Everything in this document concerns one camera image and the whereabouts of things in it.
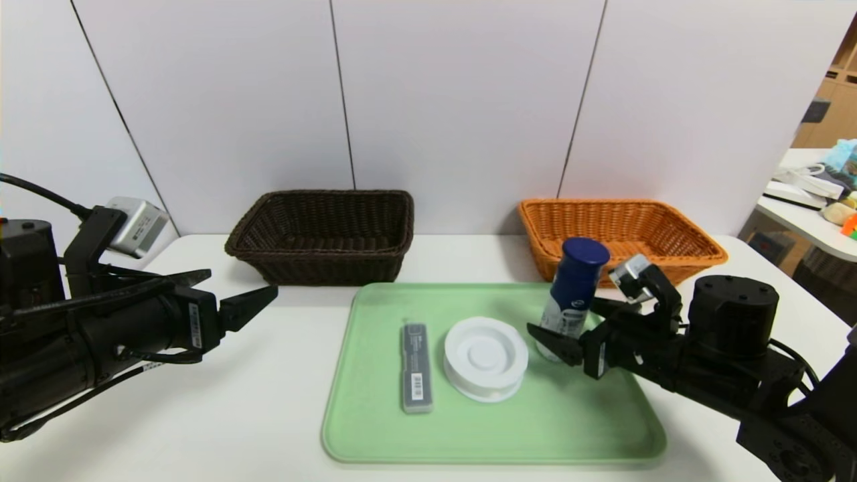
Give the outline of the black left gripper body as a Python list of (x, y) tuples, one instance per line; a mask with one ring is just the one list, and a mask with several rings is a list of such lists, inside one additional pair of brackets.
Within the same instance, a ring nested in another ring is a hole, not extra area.
[(86, 298), (77, 392), (104, 386), (138, 362), (195, 364), (216, 347), (214, 294), (178, 285), (137, 285)]

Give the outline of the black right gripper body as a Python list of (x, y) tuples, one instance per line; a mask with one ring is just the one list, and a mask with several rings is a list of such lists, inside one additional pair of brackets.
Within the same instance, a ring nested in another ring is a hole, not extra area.
[(581, 335), (584, 373), (601, 379), (622, 368), (675, 392), (685, 337), (678, 333), (680, 306), (655, 306), (652, 312), (616, 313)]

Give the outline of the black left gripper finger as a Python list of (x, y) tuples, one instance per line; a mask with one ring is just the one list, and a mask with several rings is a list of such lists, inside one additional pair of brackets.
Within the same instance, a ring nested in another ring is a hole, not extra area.
[(220, 300), (218, 326), (221, 333), (238, 333), (279, 295), (279, 288), (266, 286)]
[(211, 269), (197, 269), (185, 272), (175, 272), (175, 274), (167, 275), (167, 280), (171, 287), (190, 288), (208, 280), (211, 276)]

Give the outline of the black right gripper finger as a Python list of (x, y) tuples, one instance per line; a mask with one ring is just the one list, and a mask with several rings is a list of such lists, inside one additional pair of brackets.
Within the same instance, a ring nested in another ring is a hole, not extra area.
[(599, 315), (603, 319), (609, 319), (616, 313), (639, 313), (641, 305), (639, 303), (628, 302), (627, 300), (616, 300), (608, 298), (596, 297), (592, 299), (589, 311)]
[(557, 359), (568, 366), (584, 363), (584, 353), (577, 339), (533, 323), (527, 323), (526, 329), (544, 357)]

